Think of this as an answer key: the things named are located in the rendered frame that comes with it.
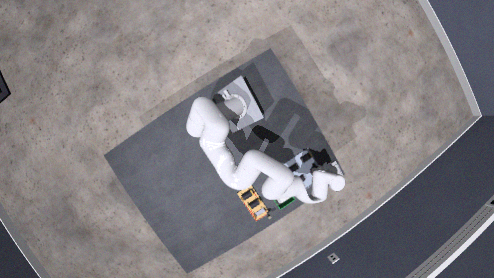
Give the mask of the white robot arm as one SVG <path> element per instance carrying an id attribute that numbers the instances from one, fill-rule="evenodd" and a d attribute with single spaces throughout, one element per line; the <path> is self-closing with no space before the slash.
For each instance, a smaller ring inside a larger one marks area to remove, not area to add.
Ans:
<path id="1" fill-rule="evenodd" d="M 236 166 L 233 153 L 226 144 L 230 131 L 229 121 L 243 118 L 247 113 L 247 104 L 242 96 L 229 95 L 227 90 L 223 92 L 227 97 L 222 97 L 228 100 L 218 104 L 204 96 L 196 98 L 186 128 L 191 136 L 200 137 L 200 146 L 226 185 L 236 190 L 245 190 L 263 172 L 268 175 L 261 188 L 265 198 L 276 200 L 296 196 L 300 201 L 310 204 L 325 201 L 328 187 L 334 191 L 344 188 L 345 179 L 334 160 L 330 162 L 330 169 L 313 171 L 309 196 L 299 176 L 260 150 L 248 150 Z"/>

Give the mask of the green open-top box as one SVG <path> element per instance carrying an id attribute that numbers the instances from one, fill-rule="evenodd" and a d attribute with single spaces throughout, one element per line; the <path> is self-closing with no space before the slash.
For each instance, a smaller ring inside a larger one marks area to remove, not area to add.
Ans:
<path id="1" fill-rule="evenodd" d="M 281 210 L 282 208 L 284 208 L 285 206 L 287 206 L 288 204 L 290 204 L 294 200 L 295 200 L 294 197 L 288 197 L 288 198 L 282 198 L 282 199 L 274 200 L 274 201 L 277 204 L 277 206 L 279 207 L 279 209 Z"/>

